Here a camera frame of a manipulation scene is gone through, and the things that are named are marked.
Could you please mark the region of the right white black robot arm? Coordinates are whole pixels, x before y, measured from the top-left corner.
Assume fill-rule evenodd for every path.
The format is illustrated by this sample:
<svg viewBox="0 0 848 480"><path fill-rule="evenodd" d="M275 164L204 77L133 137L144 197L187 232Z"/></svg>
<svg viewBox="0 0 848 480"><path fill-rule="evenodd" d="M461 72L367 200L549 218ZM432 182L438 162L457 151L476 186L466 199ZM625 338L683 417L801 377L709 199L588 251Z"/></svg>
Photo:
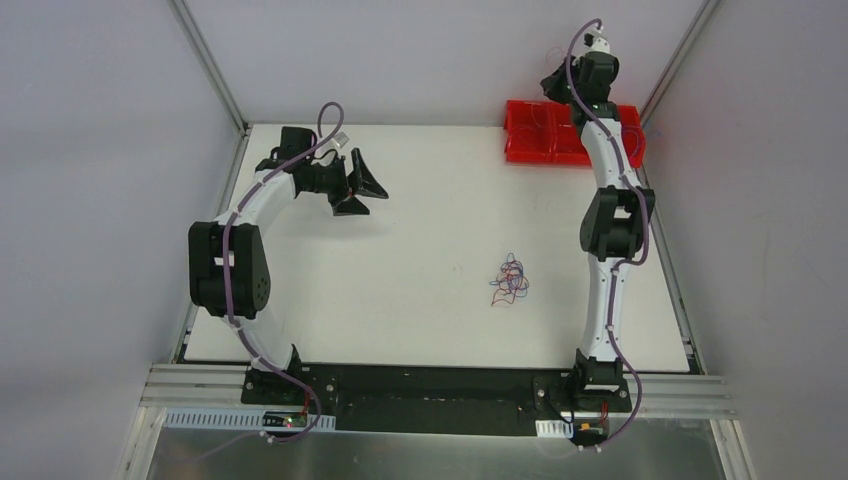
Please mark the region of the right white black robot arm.
<svg viewBox="0 0 848 480"><path fill-rule="evenodd" d="M623 294L629 271L647 257L655 194L637 178L620 109L609 99L618 70L618 59L609 53L569 54L541 87L548 99L570 106L597 186L579 230L589 297L583 339L565 378L565 403L576 410L624 413L632 404L621 353Z"/></svg>

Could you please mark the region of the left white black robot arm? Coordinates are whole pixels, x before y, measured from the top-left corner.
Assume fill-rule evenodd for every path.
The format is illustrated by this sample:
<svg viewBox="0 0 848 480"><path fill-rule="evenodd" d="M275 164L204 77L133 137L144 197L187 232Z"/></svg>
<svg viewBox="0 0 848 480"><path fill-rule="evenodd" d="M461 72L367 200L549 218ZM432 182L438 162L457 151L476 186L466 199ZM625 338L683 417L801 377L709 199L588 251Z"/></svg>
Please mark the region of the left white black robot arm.
<svg viewBox="0 0 848 480"><path fill-rule="evenodd" d="M283 324L268 305L272 279L263 233L303 193L325 196L335 216L367 215L364 198L389 199L359 148L343 154L346 141L339 130L323 136L282 127L279 143L256 165L237 203L188 232L192 303L229 327L251 366L270 374L266 389L281 404L297 402L307 385L294 368L296 348L280 340Z"/></svg>

